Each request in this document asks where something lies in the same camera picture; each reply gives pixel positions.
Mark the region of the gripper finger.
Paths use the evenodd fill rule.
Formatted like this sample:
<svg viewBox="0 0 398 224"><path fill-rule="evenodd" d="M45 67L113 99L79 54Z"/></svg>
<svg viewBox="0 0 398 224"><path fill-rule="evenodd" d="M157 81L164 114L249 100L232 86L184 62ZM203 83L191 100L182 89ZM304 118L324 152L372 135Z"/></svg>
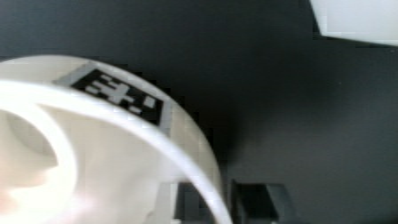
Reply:
<svg viewBox="0 0 398 224"><path fill-rule="evenodd" d="M297 212L283 184L232 181L235 224L297 224Z"/></svg>

